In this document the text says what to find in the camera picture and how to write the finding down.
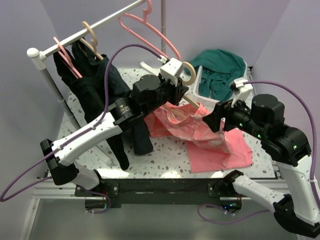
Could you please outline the pink patterned shorts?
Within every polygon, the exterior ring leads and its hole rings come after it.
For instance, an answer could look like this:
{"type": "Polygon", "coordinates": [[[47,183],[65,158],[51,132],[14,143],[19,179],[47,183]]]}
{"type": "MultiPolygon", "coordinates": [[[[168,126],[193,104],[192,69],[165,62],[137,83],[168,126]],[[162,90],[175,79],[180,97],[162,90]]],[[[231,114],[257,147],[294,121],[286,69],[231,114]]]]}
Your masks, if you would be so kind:
{"type": "Polygon", "coordinates": [[[223,130],[212,132],[202,118],[210,113],[202,104],[195,109],[191,104],[175,106],[170,103],[159,107],[144,121],[152,138],[173,136],[205,149],[213,149],[225,142],[223,130]]]}

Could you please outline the beige plastic hanger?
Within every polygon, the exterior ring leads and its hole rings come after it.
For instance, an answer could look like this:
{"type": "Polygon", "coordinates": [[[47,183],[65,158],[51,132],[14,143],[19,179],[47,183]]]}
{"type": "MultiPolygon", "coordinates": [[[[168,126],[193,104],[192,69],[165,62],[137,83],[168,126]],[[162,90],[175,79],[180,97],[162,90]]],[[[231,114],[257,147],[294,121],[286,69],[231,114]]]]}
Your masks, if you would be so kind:
{"type": "MultiPolygon", "coordinates": [[[[190,63],[188,63],[188,62],[186,62],[186,61],[181,61],[181,62],[183,63],[183,67],[184,67],[184,69],[183,69],[182,72],[185,72],[185,69],[187,69],[187,70],[189,71],[189,79],[188,79],[188,80],[183,80],[183,79],[182,79],[183,85],[188,87],[188,86],[192,85],[192,84],[195,82],[195,80],[196,80],[196,71],[195,71],[194,67],[193,67],[190,63]]],[[[187,101],[189,104],[191,104],[191,106],[194,107],[196,110],[200,107],[200,105],[199,105],[196,101],[192,100],[192,99],[188,96],[187,92],[186,92],[186,94],[182,97],[182,99],[183,99],[183,100],[186,100],[186,101],[187,101]]]]}

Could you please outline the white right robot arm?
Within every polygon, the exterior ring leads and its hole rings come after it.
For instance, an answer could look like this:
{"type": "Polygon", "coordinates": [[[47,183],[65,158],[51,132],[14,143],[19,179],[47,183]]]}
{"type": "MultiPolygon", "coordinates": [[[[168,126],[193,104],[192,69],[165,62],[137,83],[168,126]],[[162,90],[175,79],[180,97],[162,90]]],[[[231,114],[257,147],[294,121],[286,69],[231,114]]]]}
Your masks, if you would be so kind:
{"type": "Polygon", "coordinates": [[[277,163],[289,193],[265,187],[233,170],[214,185],[227,196],[251,198],[269,210],[278,224],[290,233],[316,238],[320,234],[320,208],[311,186],[311,147],[307,136],[298,128],[285,124],[285,105],[275,96],[259,94],[251,107],[238,100],[218,102],[203,121],[214,132],[238,128],[257,138],[262,149],[277,163]]]}

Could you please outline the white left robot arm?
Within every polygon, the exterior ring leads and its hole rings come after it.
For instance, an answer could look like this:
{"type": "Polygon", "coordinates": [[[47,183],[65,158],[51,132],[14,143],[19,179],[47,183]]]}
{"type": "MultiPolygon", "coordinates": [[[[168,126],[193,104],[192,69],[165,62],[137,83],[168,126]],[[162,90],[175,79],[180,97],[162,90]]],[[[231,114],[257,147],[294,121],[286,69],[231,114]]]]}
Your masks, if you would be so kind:
{"type": "Polygon", "coordinates": [[[161,75],[144,75],[124,97],[84,127],[59,140],[43,140],[40,147],[54,184],[73,183],[92,196],[99,196],[104,190],[100,174],[77,163],[77,158],[100,142],[132,128],[167,102],[178,105],[188,89],[180,77],[173,83],[161,75]]]}

